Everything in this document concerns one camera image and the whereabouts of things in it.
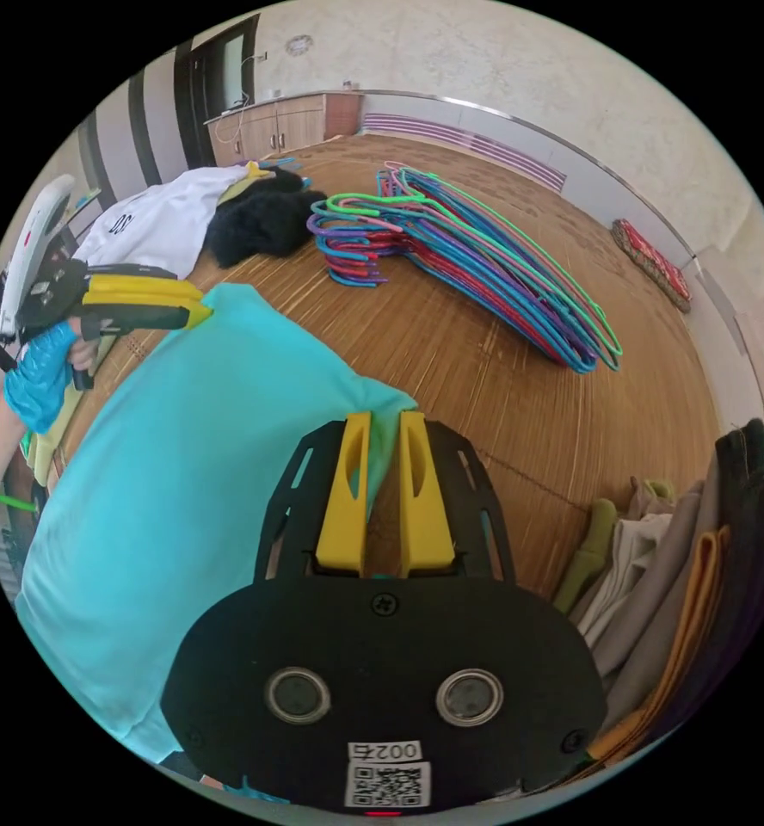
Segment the cyan t-shirt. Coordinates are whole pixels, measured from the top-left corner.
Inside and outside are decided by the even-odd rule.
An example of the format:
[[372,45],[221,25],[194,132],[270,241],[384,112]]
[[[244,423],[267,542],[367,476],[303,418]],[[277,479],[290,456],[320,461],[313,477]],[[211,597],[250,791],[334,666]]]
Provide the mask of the cyan t-shirt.
[[155,763],[181,750],[159,707],[178,646],[252,582],[265,508],[299,440],[370,410],[372,501],[399,414],[416,406],[252,287],[222,284],[205,302],[213,315],[169,334],[93,422],[44,509],[15,603],[73,697]]

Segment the hand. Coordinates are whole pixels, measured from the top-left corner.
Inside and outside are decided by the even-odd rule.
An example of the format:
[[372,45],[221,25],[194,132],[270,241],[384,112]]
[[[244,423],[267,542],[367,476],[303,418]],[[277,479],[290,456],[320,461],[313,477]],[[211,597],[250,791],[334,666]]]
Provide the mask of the hand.
[[80,339],[77,318],[63,321],[33,339],[3,380],[6,404],[34,433],[44,434],[64,406],[72,366],[89,367],[97,342]]
[[[70,326],[77,336],[81,335],[80,318],[71,318]],[[98,343],[97,339],[93,342],[86,342],[80,337],[74,341],[67,356],[73,370],[89,370],[95,364],[98,355]]]

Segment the blue glove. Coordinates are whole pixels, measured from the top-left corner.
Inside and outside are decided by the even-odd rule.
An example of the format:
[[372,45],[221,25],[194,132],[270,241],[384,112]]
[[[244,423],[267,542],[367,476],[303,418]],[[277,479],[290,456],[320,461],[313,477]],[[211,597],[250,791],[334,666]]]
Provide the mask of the blue glove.
[[76,339],[69,322],[56,324],[29,343],[3,380],[6,404],[33,433],[46,433],[64,406],[64,391],[72,378],[67,355]]

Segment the wooden cabinet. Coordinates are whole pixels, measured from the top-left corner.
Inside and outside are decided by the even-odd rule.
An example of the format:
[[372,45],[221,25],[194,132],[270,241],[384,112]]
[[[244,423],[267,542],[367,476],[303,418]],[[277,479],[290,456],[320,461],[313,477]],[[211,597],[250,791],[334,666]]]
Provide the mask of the wooden cabinet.
[[360,96],[325,94],[261,103],[207,123],[218,166],[292,152],[359,130]]

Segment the pile of hangers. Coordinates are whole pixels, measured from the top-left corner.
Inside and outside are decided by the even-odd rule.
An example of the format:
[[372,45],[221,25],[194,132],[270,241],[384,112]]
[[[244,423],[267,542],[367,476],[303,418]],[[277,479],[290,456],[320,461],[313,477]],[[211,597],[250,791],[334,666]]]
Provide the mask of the pile of hangers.
[[577,373],[603,361],[619,369],[620,345],[603,310],[528,235],[468,193],[387,162],[377,195],[319,201],[308,228],[330,277],[348,287],[385,282],[379,258],[405,256],[501,318],[550,359]]

